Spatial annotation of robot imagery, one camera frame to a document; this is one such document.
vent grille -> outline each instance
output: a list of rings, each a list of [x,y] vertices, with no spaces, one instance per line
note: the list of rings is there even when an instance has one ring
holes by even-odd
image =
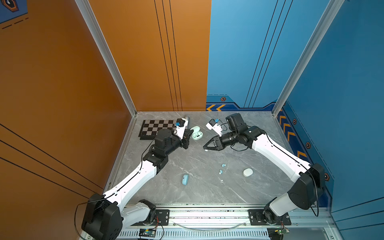
[[[137,239],[139,231],[121,231],[119,239]],[[163,234],[163,230],[158,229],[156,239],[159,239]],[[266,228],[246,228],[243,230],[233,229],[228,231],[194,231],[181,230],[180,228],[165,229],[163,240],[172,239],[270,239]]]

blue wall panel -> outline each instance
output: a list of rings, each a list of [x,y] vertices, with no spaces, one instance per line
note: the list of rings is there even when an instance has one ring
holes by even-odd
[[[26,0],[17,0],[16,4],[18,7],[18,10],[15,12],[12,12],[2,4],[2,1],[0,2],[0,23],[9,21],[13,18],[16,18],[28,13]]]
[[[212,0],[207,95],[241,108],[276,101],[327,4]]]
[[[288,98],[332,172],[335,219],[354,217],[337,222],[346,240],[381,235],[364,226],[384,222],[372,214],[384,210],[383,12],[381,0],[345,1]]]

gray marble surface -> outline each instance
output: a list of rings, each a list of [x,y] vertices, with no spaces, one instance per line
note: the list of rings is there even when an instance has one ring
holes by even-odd
[[[266,157],[247,149],[236,152],[227,147],[222,151],[204,151],[203,145],[217,135],[205,125],[209,120],[225,117],[235,112],[138,112],[133,133],[128,143],[114,184],[123,180],[140,163],[142,152],[151,142],[140,140],[138,135],[143,120],[172,120],[190,116],[189,127],[200,126],[203,137],[191,139],[189,148],[179,148],[169,155],[169,162],[153,179],[149,180],[130,200],[136,203],[146,199],[154,204],[170,203],[251,203],[266,204],[291,188],[293,182]],[[278,144],[284,141],[271,112],[241,112],[250,126],[258,126]],[[243,149],[237,143],[235,149]],[[243,170],[253,169],[250,177]],[[182,185],[182,177],[189,174],[188,184]]]

black stripe line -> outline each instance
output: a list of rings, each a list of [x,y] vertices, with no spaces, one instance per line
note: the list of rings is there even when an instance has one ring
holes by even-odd
[[[283,12],[283,9],[284,9],[284,6],[285,6],[285,2],[286,2],[286,0],[284,0],[284,4],[283,4],[283,7],[281,8],[279,18],[277,19],[277,23],[276,23],[276,26],[275,26],[275,30],[273,31],[271,41],[269,42],[269,46],[268,46],[268,49],[267,49],[267,51],[266,51],[266,54],[265,54],[265,58],[264,58],[262,67],[260,68],[259,76],[257,77],[257,81],[256,81],[256,84],[255,84],[255,88],[253,89],[252,96],[251,96],[251,99],[249,100],[248,107],[251,105],[252,97],[253,97],[253,94],[255,93],[256,86],[257,86],[257,82],[259,81],[260,75],[261,75],[261,73],[262,73],[262,70],[263,70],[263,66],[264,66],[266,57],[268,56],[269,48],[270,48],[270,46],[271,46],[271,44],[272,44],[273,36],[275,35],[277,25],[279,24],[280,17],[281,17],[281,13]]]
[[[259,65],[259,61],[260,61],[260,57],[261,57],[262,52],[263,52],[263,48],[264,48],[264,44],[265,44],[265,40],[266,40],[266,37],[268,36],[269,28],[270,28],[270,26],[271,26],[273,16],[275,15],[275,11],[276,11],[276,7],[277,7],[277,3],[278,3],[278,2],[279,2],[279,0],[276,1],[275,9],[273,10],[273,14],[272,14],[272,17],[271,17],[271,21],[269,22],[269,26],[268,26],[268,30],[267,30],[266,35],[265,35],[265,38],[264,38],[264,43],[263,43],[263,46],[262,46],[262,50],[260,51],[259,59],[257,60],[257,64],[256,64],[256,68],[255,68],[255,72],[253,73],[253,77],[252,77],[251,84],[249,85],[249,90],[248,90],[248,93],[247,93],[247,97],[245,98],[244,107],[245,107],[245,104],[247,103],[247,99],[248,99],[249,92],[251,91],[251,87],[252,87],[253,79],[254,79],[254,77],[255,77],[256,69],[257,69],[257,66]]]
[[[9,27],[9,26],[12,26],[12,24],[11,24],[11,25],[8,25],[8,26],[5,26],[5,27],[3,27],[2,29],[5,29],[5,28],[7,28],[7,27]]]
[[[5,21],[3,21],[3,22],[1,22],[1,23],[5,23],[5,22],[7,22],[7,21],[9,21],[9,20],[12,20],[12,19],[21,17],[21,16],[23,16],[23,15],[25,15],[25,14],[27,14],[27,13],[21,14],[20,16],[17,16],[17,17],[14,17],[14,18],[7,19],[7,20],[5,20]]]
[[[171,6],[170,6],[170,0],[169,0],[169,10],[170,10],[170,20],[171,20],[171,22],[172,22],[173,43],[174,43],[174,46],[175,46],[175,57],[176,57],[177,79],[178,79],[178,81],[179,81],[179,92],[180,92],[180,103],[181,103],[181,110],[183,110],[183,101],[182,101],[182,98],[181,98],[181,89],[180,89],[179,66],[177,65],[175,31],[174,31],[174,29],[173,29],[172,9],[171,9]]]
[[[4,126],[3,124],[0,123],[0,126],[2,126],[3,128],[5,128],[6,130],[10,131],[11,133],[15,134],[16,136],[18,136],[19,138],[23,139],[24,141],[26,141],[27,143],[31,144],[32,146],[34,146],[35,148],[39,149],[40,151],[42,151],[43,153],[45,153],[46,155],[50,156],[51,158],[55,159],[56,161],[58,161],[59,163],[61,163],[62,165],[66,166],[67,168],[71,169],[72,171],[74,171],[75,173],[79,174],[80,176],[82,176],[83,178],[87,179],[88,181],[90,181],[91,183],[93,183],[94,185],[98,186],[99,188],[103,189],[102,187],[100,187],[99,185],[97,185],[96,183],[92,182],[91,180],[89,180],[88,178],[84,177],[83,175],[81,175],[80,173],[78,173],[77,171],[73,170],[72,168],[68,167],[67,165],[65,165],[64,163],[60,162],[59,160],[57,160],[56,158],[52,157],[51,155],[49,155],[47,152],[43,151],[41,148],[38,148],[36,145],[34,145],[33,143],[31,143],[30,141],[26,140],[25,138],[23,138],[22,136],[18,135],[17,133],[15,133],[14,131],[10,130],[9,128],[7,128],[6,126]]]
[[[260,83],[260,86],[259,86],[259,90],[257,90],[257,94],[256,94],[256,97],[255,97],[255,100],[253,101],[252,107],[255,105],[255,101],[256,101],[257,95],[259,95],[259,91],[260,91],[260,88],[261,88],[261,86],[262,86],[262,84],[263,84],[263,80],[264,80],[265,74],[266,74],[266,72],[267,72],[267,70],[268,70],[268,67],[269,67],[269,63],[271,62],[271,59],[272,59],[273,53],[275,52],[275,48],[276,48],[277,42],[279,41],[279,38],[280,38],[280,34],[281,34],[282,30],[283,30],[283,27],[284,27],[284,23],[285,23],[285,20],[287,20],[287,17],[288,17],[288,13],[289,13],[289,10],[291,9],[292,3],[293,3],[293,0],[291,1],[291,5],[289,6],[289,9],[288,9],[287,15],[285,16],[285,19],[284,19],[283,25],[282,25],[282,27],[281,27],[281,29],[280,29],[280,33],[279,33],[279,36],[277,37],[277,40],[276,40],[276,43],[275,43],[275,47],[273,48],[273,51],[272,51],[272,54],[271,54],[271,58],[269,59],[268,65],[267,65],[267,67],[266,67],[266,69],[265,69],[265,72],[264,72],[264,75],[263,75],[262,81],[261,81],[261,83]]]
[[[168,85],[169,85],[170,100],[172,101],[172,108],[173,108],[173,111],[175,111],[175,108],[173,107],[172,92],[171,92],[171,90],[170,90],[170,82],[169,82],[169,76],[168,76],[168,68],[167,68],[167,62],[166,62],[166,54],[165,54],[165,52],[164,52],[163,38],[161,37],[160,23],[159,23],[159,16],[158,16],[158,14],[157,14],[157,8],[156,8],[156,1],[153,0],[153,2],[155,3],[155,10],[156,10],[156,16],[157,16],[157,23],[158,23],[158,25],[159,25],[159,33],[160,33],[161,46],[163,47],[164,62],[165,62],[165,64],[166,64],[166,71],[167,71],[167,78],[168,78]]]
[[[67,187],[64,187],[63,185],[60,185],[60,184],[58,184],[58,183],[55,183],[54,181],[51,181],[51,180],[49,180],[48,178],[45,178],[45,177],[43,177],[43,176],[41,176],[41,175],[39,175],[39,174],[37,174],[37,173],[34,173],[34,172],[32,172],[32,171],[30,171],[30,170],[28,170],[28,169],[22,167],[22,166],[19,166],[19,165],[15,164],[15,163],[13,163],[13,162],[11,162],[11,161],[8,161],[8,160],[5,159],[5,158],[0,157],[0,159],[3,159],[4,161],[9,162],[10,164],[13,164],[13,165],[15,165],[15,166],[17,166],[17,167],[19,167],[19,168],[21,168],[21,169],[26,170],[27,172],[30,172],[30,173],[32,173],[32,174],[34,174],[34,175],[36,175],[36,176],[39,176],[39,177],[41,177],[41,178],[43,178],[43,179],[45,179],[45,180],[48,180],[48,181],[50,181],[50,182],[52,182],[52,183],[54,183],[54,184],[56,184],[56,185],[59,185],[60,187],[63,187],[63,188],[65,188],[65,189],[67,189],[67,190],[69,190],[69,191],[71,191],[71,192],[74,192],[74,193],[76,193],[76,194],[78,194],[78,195],[80,195],[80,196],[85,197],[86,199],[88,199],[88,197],[86,197],[86,196],[84,196],[84,195],[82,195],[82,194],[80,194],[80,193],[78,193],[78,192],[75,192],[75,191],[73,191],[73,190],[71,190],[71,189],[69,189],[69,188],[67,188]]]
[[[47,168],[49,168],[49,169],[51,169],[51,170],[53,170],[53,171],[57,172],[58,174],[60,174],[60,175],[62,175],[62,176],[64,176],[64,177],[66,177],[66,178],[68,178],[69,180],[71,180],[71,181],[74,181],[75,183],[77,183],[77,184],[79,184],[79,185],[81,185],[81,186],[85,187],[86,189],[88,189],[88,190],[90,190],[90,191],[92,191],[92,192],[94,192],[94,193],[97,193],[97,192],[93,191],[92,189],[89,189],[89,188],[87,188],[86,186],[84,186],[84,185],[82,185],[82,184],[80,184],[80,183],[76,182],[75,180],[73,180],[73,179],[71,179],[71,178],[69,178],[69,177],[65,176],[64,174],[62,174],[62,173],[60,173],[60,172],[56,171],[55,169],[51,168],[50,166],[47,166],[46,164],[44,164],[44,163],[40,162],[39,160],[37,160],[37,159],[35,159],[35,158],[33,158],[33,157],[29,156],[28,154],[26,154],[26,153],[24,153],[24,152],[20,151],[19,149],[15,148],[15,147],[13,147],[13,146],[11,146],[11,145],[9,145],[8,143],[4,142],[3,140],[1,140],[1,139],[0,139],[0,142],[2,142],[2,143],[4,143],[5,145],[7,145],[7,146],[9,146],[9,147],[11,147],[11,148],[13,148],[13,149],[15,149],[15,150],[16,150],[16,151],[18,151],[18,152],[20,152],[20,153],[22,153],[22,154],[26,155],[27,157],[29,157],[29,158],[31,158],[31,159],[33,159],[33,160],[35,160],[36,162],[38,162],[38,163],[40,163],[40,164],[42,164],[42,165],[46,166]]]
[[[355,228],[362,228],[362,227],[372,227],[372,226],[377,226],[377,225],[383,225],[383,223],[378,223],[378,224],[372,224],[372,225],[366,225],[366,226],[361,226],[361,227],[351,227],[351,228],[346,228],[346,229],[340,229],[340,231],[343,231],[343,230],[350,230],[350,229],[355,229]]]
[[[362,204],[366,204],[366,203],[369,203],[369,202],[373,202],[373,201],[376,201],[376,200],[380,200],[380,199],[384,199],[384,197],[380,197],[380,198],[377,198],[377,199],[374,199],[374,200],[366,201],[366,202],[363,202],[363,203],[360,203],[360,204],[356,204],[356,205],[353,205],[353,206],[350,206],[350,207],[339,209],[339,210],[336,210],[334,212],[338,212],[338,211],[341,211],[341,210],[349,209],[351,207],[356,207],[356,206],[359,206],[359,205],[362,205]]]
[[[170,67],[172,69],[173,87],[175,88],[176,106],[177,106],[177,110],[179,110],[179,102],[177,101],[177,94],[176,94],[175,75],[173,74],[172,56],[170,55],[170,46],[169,46],[169,38],[168,38],[168,28],[167,28],[167,21],[166,21],[166,12],[164,10],[164,2],[163,2],[163,0],[161,0],[161,2],[163,4],[164,22],[166,24],[166,33],[167,33],[167,41],[168,41],[169,59],[170,59]]]
[[[367,216],[367,215],[371,215],[371,214],[378,214],[380,212],[384,212],[384,210],[378,211],[378,212],[371,212],[370,214],[363,214],[363,215],[356,216],[356,217],[363,217],[363,216]],[[352,219],[352,218],[356,218],[356,217],[349,217],[349,218],[346,218],[346,219],[337,220],[335,222],[340,222],[340,221],[344,221],[344,220],[348,220],[348,219]]]

chessboard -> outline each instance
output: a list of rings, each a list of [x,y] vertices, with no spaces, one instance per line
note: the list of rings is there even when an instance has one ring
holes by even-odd
[[[175,129],[175,123],[176,120],[144,120],[139,132],[140,140],[155,139],[155,136],[160,129]]]

